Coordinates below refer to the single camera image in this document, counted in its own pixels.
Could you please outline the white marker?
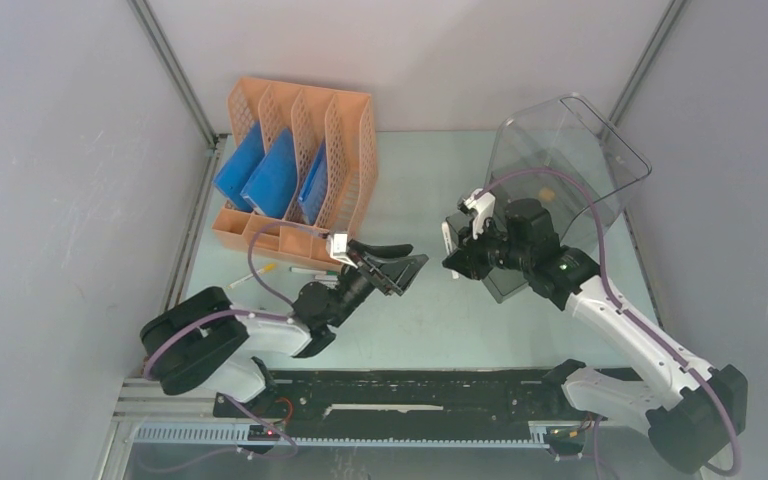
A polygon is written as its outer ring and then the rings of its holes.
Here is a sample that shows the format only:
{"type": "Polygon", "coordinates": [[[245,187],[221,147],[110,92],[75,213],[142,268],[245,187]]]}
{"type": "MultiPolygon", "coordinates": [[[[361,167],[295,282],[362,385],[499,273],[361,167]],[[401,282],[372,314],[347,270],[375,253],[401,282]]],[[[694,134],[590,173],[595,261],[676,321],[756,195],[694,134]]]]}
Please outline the white marker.
{"type": "Polygon", "coordinates": [[[446,257],[449,257],[457,250],[457,236],[453,233],[451,225],[447,221],[441,223],[441,231],[446,250],[446,257]]]}

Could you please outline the blue folder front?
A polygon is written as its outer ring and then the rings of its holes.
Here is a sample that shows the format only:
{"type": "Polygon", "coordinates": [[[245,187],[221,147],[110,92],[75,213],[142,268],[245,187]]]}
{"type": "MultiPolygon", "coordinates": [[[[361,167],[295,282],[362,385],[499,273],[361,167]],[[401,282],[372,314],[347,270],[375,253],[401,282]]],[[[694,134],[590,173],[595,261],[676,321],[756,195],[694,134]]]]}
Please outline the blue folder front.
{"type": "Polygon", "coordinates": [[[243,198],[242,189],[264,156],[262,127],[261,123],[256,121],[213,181],[216,189],[237,210],[253,211],[243,198]]]}

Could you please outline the clear plastic drawer cabinet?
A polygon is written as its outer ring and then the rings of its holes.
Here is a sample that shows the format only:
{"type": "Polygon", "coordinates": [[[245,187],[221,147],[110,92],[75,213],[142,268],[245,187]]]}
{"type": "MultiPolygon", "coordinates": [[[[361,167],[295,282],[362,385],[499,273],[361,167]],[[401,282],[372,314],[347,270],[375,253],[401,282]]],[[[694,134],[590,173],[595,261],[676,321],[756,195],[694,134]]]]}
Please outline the clear plastic drawer cabinet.
{"type": "Polygon", "coordinates": [[[462,197],[492,193],[492,218],[510,245],[502,266],[476,281],[502,303],[526,287],[553,296],[564,278],[601,274],[605,236],[651,173],[651,162],[582,95],[510,115],[496,130],[483,183],[462,197]],[[541,200],[543,189],[555,198],[541,200]]]}

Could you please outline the blue folder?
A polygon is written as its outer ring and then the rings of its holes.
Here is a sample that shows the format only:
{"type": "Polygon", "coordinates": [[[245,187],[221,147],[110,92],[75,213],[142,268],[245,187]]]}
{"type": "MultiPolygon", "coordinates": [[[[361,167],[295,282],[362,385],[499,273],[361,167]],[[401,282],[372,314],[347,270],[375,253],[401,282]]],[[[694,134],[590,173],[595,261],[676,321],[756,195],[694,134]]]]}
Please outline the blue folder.
{"type": "Polygon", "coordinates": [[[264,156],[262,127],[261,123],[256,121],[213,181],[216,189],[237,210],[253,211],[243,198],[242,189],[264,156]]]}
{"type": "Polygon", "coordinates": [[[327,188],[327,153],[326,142],[323,141],[297,197],[302,220],[306,224],[314,225],[316,223],[327,194],[327,188]]]}
{"type": "Polygon", "coordinates": [[[242,198],[259,215],[282,219],[298,185],[292,132],[284,128],[242,188],[242,198]]]}

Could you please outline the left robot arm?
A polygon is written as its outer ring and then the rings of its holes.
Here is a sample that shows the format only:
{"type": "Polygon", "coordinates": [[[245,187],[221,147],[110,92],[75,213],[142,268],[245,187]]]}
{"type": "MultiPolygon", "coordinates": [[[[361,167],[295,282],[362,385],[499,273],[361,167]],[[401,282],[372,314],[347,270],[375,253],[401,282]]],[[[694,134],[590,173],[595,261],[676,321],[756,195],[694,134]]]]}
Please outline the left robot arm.
{"type": "Polygon", "coordinates": [[[341,265],[335,285],[307,283],[287,314],[246,310],[208,287],[149,321],[140,332],[143,377],[168,396],[204,388],[264,416],[276,390],[260,354],[318,355],[373,292],[403,295],[428,261],[410,244],[373,246],[345,233],[328,235],[326,250],[341,265]]]}

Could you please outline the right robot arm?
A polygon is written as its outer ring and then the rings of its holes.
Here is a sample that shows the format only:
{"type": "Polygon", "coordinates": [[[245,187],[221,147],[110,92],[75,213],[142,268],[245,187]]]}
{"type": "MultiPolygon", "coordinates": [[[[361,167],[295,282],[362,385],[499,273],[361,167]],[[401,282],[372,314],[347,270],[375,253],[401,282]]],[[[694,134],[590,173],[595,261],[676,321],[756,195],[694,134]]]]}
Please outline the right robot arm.
{"type": "Polygon", "coordinates": [[[599,263],[561,243],[538,200],[509,203],[502,222],[484,207],[461,207],[441,230],[444,268],[471,280],[485,280],[494,270],[517,273],[537,295],[589,326],[639,377],[618,380],[567,360],[555,370],[559,379],[541,392],[548,414],[566,418],[581,410],[620,422],[686,474],[713,469],[713,458],[731,448],[731,467],[715,471],[722,477],[740,471],[735,441],[746,426],[746,376],[733,365],[714,367],[648,320],[599,263]]]}

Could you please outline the small cork block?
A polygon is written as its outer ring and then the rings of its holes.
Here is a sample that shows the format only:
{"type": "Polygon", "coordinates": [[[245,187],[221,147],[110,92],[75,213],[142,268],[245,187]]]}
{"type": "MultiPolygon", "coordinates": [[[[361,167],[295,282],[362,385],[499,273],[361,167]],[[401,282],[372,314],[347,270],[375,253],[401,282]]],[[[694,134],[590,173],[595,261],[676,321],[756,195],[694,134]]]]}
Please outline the small cork block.
{"type": "Polygon", "coordinates": [[[555,193],[551,190],[543,189],[539,192],[539,198],[543,201],[552,201],[555,198],[555,193]]]}

